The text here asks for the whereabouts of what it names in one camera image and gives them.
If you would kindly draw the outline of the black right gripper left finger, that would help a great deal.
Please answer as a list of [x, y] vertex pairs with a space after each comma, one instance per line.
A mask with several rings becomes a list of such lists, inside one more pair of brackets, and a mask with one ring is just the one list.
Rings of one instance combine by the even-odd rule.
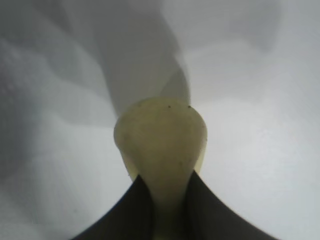
[[153, 203], [146, 184], [138, 176], [127, 192], [75, 240], [151, 240]]

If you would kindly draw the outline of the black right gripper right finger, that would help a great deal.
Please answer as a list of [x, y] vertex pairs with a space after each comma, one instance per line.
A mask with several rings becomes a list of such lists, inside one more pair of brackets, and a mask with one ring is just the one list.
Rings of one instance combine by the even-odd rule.
[[274, 240], [228, 208], [193, 172], [184, 201], [185, 230], [189, 240]]

